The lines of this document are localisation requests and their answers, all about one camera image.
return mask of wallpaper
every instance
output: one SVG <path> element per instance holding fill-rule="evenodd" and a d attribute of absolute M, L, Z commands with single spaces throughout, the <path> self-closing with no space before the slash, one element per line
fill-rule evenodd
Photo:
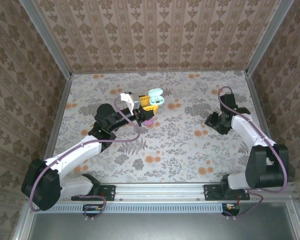
<path fill-rule="evenodd" d="M 253 80 L 272 137 L 289 148 L 289 176 L 300 193 L 300 0 L 291 6 Z"/>
<path fill-rule="evenodd" d="M 34 0 L 73 73 L 245 69 L 279 0 Z"/>
<path fill-rule="evenodd" d="M 30 161 L 43 158 L 65 79 L 17 0 L 0 0 L 0 240 L 9 239 Z"/>
<path fill-rule="evenodd" d="M 89 173 L 102 183 L 219 182 L 225 174 L 245 170 L 250 150 L 242 138 L 233 130 L 220 135 L 204 124 L 220 111 L 217 92 L 227 85 L 259 124 L 243 71 L 79 74 L 72 80 L 54 155 L 86 136 L 100 104 L 113 105 L 120 93 L 144 95 L 162 88 L 165 99 L 154 124 L 140 128 L 138 140 L 113 143 L 76 167 L 72 177 Z M 126 125 L 115 134 L 123 140 L 136 132 Z"/>

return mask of metal edge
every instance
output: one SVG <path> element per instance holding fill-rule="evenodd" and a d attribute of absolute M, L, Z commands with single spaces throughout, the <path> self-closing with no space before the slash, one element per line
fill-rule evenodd
<path fill-rule="evenodd" d="M 161 183 L 119 183 L 119 182 L 110 182 L 110 183 L 101 183 L 101 185 L 115 185 L 116 188 L 197 188 L 202 187 L 203 185 L 211 184 L 220 184 L 220 182 L 161 182 Z M 272 187 L 272 190 L 279 190 L 281 187 Z M 288 182 L 286 190 L 294 191 L 295 184 L 293 182 Z M 250 189 L 250 191 L 259 191 L 258 189 Z"/>
<path fill-rule="evenodd" d="M 250 91 L 250 94 L 251 94 L 252 102 L 253 102 L 253 105 L 254 105 L 254 108 L 255 108 L 255 111 L 256 111 L 256 115 L 257 115 L 259 123 L 260 123 L 261 130 L 269 138 L 271 138 L 271 134 L 270 134 L 270 131 L 269 131 L 269 128 L 268 128 L 268 125 L 267 125 L 267 121 L 266 121 L 264 112 L 263 112 L 262 107 L 261 107 L 261 103 L 260 103 L 260 100 L 259 100 L 259 97 L 258 97 L 258 94 L 257 94 L 257 90 L 256 90 L 256 87 L 255 87 L 254 81 L 252 79 L 252 76 L 250 74 L 246 73 L 246 72 L 244 73 L 244 76 L 245 76 L 245 80 L 246 80 L 246 83 L 248 85 L 248 88 L 249 88 L 249 91 Z"/>
<path fill-rule="evenodd" d="M 39 32 L 41 38 L 43 39 L 45 45 L 49 49 L 51 55 L 53 56 L 56 64 L 61 70 L 66 80 L 69 80 L 71 77 L 70 68 L 63 57 L 62 52 L 58 48 L 52 34 L 47 28 L 45 21 L 41 17 L 34 1 L 32 0 L 20 0 L 22 6 L 24 7 L 26 13 L 29 15 L 32 23 L 34 24 L 36 30 Z"/>
<path fill-rule="evenodd" d="M 218 182 L 201 182 L 201 183 L 122 183 L 116 185 L 115 199 L 112 203 L 233 203 L 235 201 L 205 201 L 204 185 L 219 184 Z M 277 191 L 280 187 L 271 188 Z M 288 183 L 287 188 L 281 194 L 272 194 L 269 192 L 251 189 L 253 193 L 262 194 L 264 202 L 283 202 L 286 203 L 295 196 L 295 186 Z M 259 198 L 251 197 L 250 203 L 256 203 Z M 58 203 L 73 203 L 72 201 L 60 200 Z"/>
<path fill-rule="evenodd" d="M 26 203 L 21 211 L 19 221 L 14 231 L 12 240 L 27 240 L 32 227 L 35 214 L 30 213 L 29 205 Z"/>
<path fill-rule="evenodd" d="M 49 142 L 46 146 L 45 154 L 44 154 L 44 157 L 43 157 L 44 160 L 53 157 L 55 147 L 56 147 L 56 143 L 57 143 L 57 139 L 58 139 L 58 135 L 59 135 L 59 131 L 60 131 L 60 126 L 61 126 L 61 123 L 62 123 L 62 119 L 63 119 L 63 116 L 64 116 L 64 112 L 65 112 L 65 109 L 66 109 L 68 97 L 69 97 L 70 90 L 71 90 L 71 84 L 72 84 L 71 79 L 69 79 L 65 82 L 64 90 L 63 90 L 62 97 L 61 97 L 60 104 L 59 104 L 59 108 L 58 108 L 58 111 L 56 112 L 53 127 L 52 127 L 52 130 L 51 130 L 51 135 L 50 135 L 50 138 L 49 138 Z"/>
<path fill-rule="evenodd" d="M 252 75 L 255 71 L 257 65 L 259 64 L 262 56 L 266 52 L 269 44 L 274 38 L 278 28 L 280 27 L 282 21 L 284 20 L 287 12 L 289 11 L 291 5 L 294 3 L 292 0 L 282 0 L 279 2 L 276 7 L 264 33 L 256 46 L 249 63 L 246 66 L 246 70 L 248 73 Z"/>
<path fill-rule="evenodd" d="M 137 74 L 137 73 L 188 73 L 188 72 L 244 72 L 242 68 L 236 69 L 157 69 L 157 70 L 121 70 L 121 71 L 73 71 L 72 74 Z"/>
<path fill-rule="evenodd" d="M 291 199 L 285 204 L 296 239 L 300 240 L 300 203 Z"/>

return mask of cable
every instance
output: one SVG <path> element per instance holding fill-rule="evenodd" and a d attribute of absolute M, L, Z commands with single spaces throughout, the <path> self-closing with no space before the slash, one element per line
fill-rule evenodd
<path fill-rule="evenodd" d="M 91 220 L 93 219 L 96 219 L 97 217 L 99 217 L 102 212 L 106 209 L 106 206 L 107 206 L 107 200 L 105 197 L 103 196 L 97 196 L 97 195 L 93 195 L 93 196 L 84 196 L 84 195 L 77 195 L 76 197 L 80 197 L 80 198 L 84 198 L 84 199 L 102 199 L 103 200 L 103 206 L 101 208 L 101 210 L 99 211 L 99 213 L 93 217 L 91 217 Z M 83 215 L 85 216 L 85 220 L 87 220 L 89 217 L 87 216 L 87 210 L 89 209 L 90 207 L 86 207 L 84 209 L 84 212 L 83 212 Z"/>
<path fill-rule="evenodd" d="M 114 108 L 118 111 L 118 113 L 130 124 L 133 125 L 134 129 L 137 132 L 137 136 L 135 138 L 132 139 L 125 139 L 125 140 L 108 140 L 108 139 L 96 139 L 96 140 L 90 140 L 87 141 L 83 144 L 80 144 L 72 149 L 70 149 L 69 151 L 65 152 L 63 155 L 59 156 L 55 161 L 53 161 L 52 163 L 50 163 L 47 167 L 45 167 L 45 169 L 39 174 L 39 176 L 37 177 L 37 179 L 35 180 L 31 193 L 30 193 L 30 197 L 29 197 L 29 207 L 31 209 L 32 212 L 39 212 L 41 211 L 40 209 L 35 209 L 33 206 L 33 200 L 34 200 L 34 194 L 36 191 L 36 188 L 38 186 L 39 181 L 41 180 L 41 178 L 43 177 L 43 175 L 46 173 L 46 171 L 48 171 L 48 169 L 50 169 L 53 165 L 55 165 L 58 161 L 61 161 L 64 157 L 68 156 L 69 154 L 71 154 L 72 152 L 74 152 L 75 150 L 79 149 L 79 148 L 83 148 L 84 146 L 88 145 L 88 144 L 92 144 L 92 143 L 129 143 L 129 142 L 133 142 L 135 140 L 137 140 L 141 133 L 139 128 L 128 118 L 125 116 L 125 114 L 120 110 L 120 108 L 117 105 L 117 102 L 119 101 L 119 99 L 121 99 L 121 96 L 118 96 L 115 100 L 114 100 Z"/>
<path fill-rule="evenodd" d="M 276 150 L 274 149 L 274 147 L 271 145 L 271 143 L 267 140 L 267 136 L 263 135 L 263 133 L 257 128 L 256 125 L 254 125 L 252 123 L 252 121 L 250 121 L 249 118 L 247 118 L 246 116 L 244 116 L 243 114 L 231 109 L 230 107 L 228 107 L 226 104 L 224 104 L 220 98 L 220 93 L 223 89 L 230 89 L 230 92 L 233 93 L 232 89 L 229 86 L 223 86 L 222 88 L 219 89 L 218 91 L 218 100 L 220 102 L 220 104 L 225 107 L 226 109 L 228 109 L 229 111 L 233 112 L 234 114 L 242 117 L 244 120 L 246 120 L 252 127 L 253 129 L 258 133 L 258 135 L 262 138 L 262 140 L 268 145 L 268 147 L 270 148 L 270 150 L 272 151 L 273 155 L 276 157 L 276 159 L 278 160 L 280 167 L 282 169 L 282 173 L 283 173 L 283 185 L 282 187 L 278 190 L 278 191 L 274 191 L 274 190 L 269 190 L 269 189 L 264 189 L 262 188 L 262 191 L 264 192 L 268 192 L 268 193 L 281 193 L 283 192 L 288 184 L 288 175 L 287 175 L 287 170 L 285 168 L 285 165 L 283 163 L 283 161 L 281 160 L 280 156 L 278 155 L 278 153 L 276 152 Z"/>
<path fill-rule="evenodd" d="M 238 204 L 240 207 L 240 196 L 239 196 L 239 194 L 237 194 L 237 196 L 238 196 L 238 201 L 236 202 L 236 204 Z"/>
<path fill-rule="evenodd" d="M 244 212 L 244 213 L 242 213 L 240 215 L 237 215 L 237 216 L 234 216 L 230 212 L 225 211 L 225 210 L 223 210 L 223 212 L 226 213 L 226 214 L 228 214 L 229 216 L 232 216 L 234 219 L 241 218 L 241 217 L 247 215 L 248 213 L 250 213 L 253 209 L 257 208 L 262 203 L 262 201 L 264 200 L 264 197 L 262 195 L 260 195 L 260 194 L 257 194 L 257 193 L 254 193 L 254 192 L 250 192 L 250 191 L 246 191 L 246 193 L 254 195 L 254 196 L 257 196 L 257 197 L 260 197 L 260 200 L 256 203 L 256 205 L 254 205 L 248 211 L 246 211 L 246 212 Z"/>

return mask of patterned wallpaper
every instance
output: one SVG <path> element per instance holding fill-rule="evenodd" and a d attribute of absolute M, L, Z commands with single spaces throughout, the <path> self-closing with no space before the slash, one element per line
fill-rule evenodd
<path fill-rule="evenodd" d="M 300 0 L 294 1 L 252 77 L 272 137 L 289 148 L 289 176 L 300 193 Z"/>
<path fill-rule="evenodd" d="M 72 72 L 244 69 L 279 0 L 34 0 Z"/>
<path fill-rule="evenodd" d="M 0 0 L 0 240 L 9 239 L 30 161 L 43 157 L 65 79 L 18 0 Z"/>

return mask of aluminum frame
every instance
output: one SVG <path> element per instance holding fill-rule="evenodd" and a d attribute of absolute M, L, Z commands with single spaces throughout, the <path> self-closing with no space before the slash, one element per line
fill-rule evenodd
<path fill-rule="evenodd" d="M 254 109 L 255 109 L 256 115 L 258 117 L 259 123 L 260 123 L 261 130 L 269 138 L 271 138 L 271 134 L 270 134 L 267 122 L 266 122 L 264 111 L 262 110 L 261 103 L 260 103 L 260 100 L 258 98 L 257 90 L 256 90 L 256 87 L 255 87 L 254 81 L 252 79 L 252 76 L 250 74 L 246 73 L 246 72 L 244 73 L 244 76 L 245 76 L 245 80 L 246 80 L 246 83 L 248 85 L 248 88 L 249 88 L 249 91 L 250 91 L 250 94 L 251 94 L 252 102 L 253 102 Z"/>
<path fill-rule="evenodd" d="M 113 204 L 135 205 L 135 204 L 213 204 L 213 203 L 233 203 L 236 201 L 205 201 L 204 185 L 218 184 L 218 182 L 198 182 L 198 183 L 112 183 L 116 185 L 116 195 Z M 281 194 L 263 192 L 259 189 L 250 190 L 253 193 L 262 194 L 265 203 L 285 203 L 289 212 L 289 218 L 294 230 L 294 234 L 300 240 L 300 204 L 298 195 L 295 192 L 293 183 L 287 185 L 286 190 Z M 257 203 L 258 197 L 250 196 L 245 203 Z M 71 205 L 73 201 L 63 200 L 59 204 Z M 87 203 L 86 201 L 76 201 L 76 204 Z M 100 201 L 89 201 L 90 204 L 101 203 Z M 16 227 L 13 240 L 26 240 L 32 227 L 35 214 L 29 211 L 28 204 L 23 207 L 21 217 Z"/>
<path fill-rule="evenodd" d="M 276 7 L 258 45 L 256 46 L 250 58 L 249 63 L 246 66 L 246 71 L 250 75 L 252 75 L 252 73 L 258 66 L 258 63 L 260 62 L 262 56 L 265 54 L 269 44 L 274 38 L 278 28 L 280 27 L 293 3 L 293 0 L 282 0 L 278 3 L 278 6 Z"/>

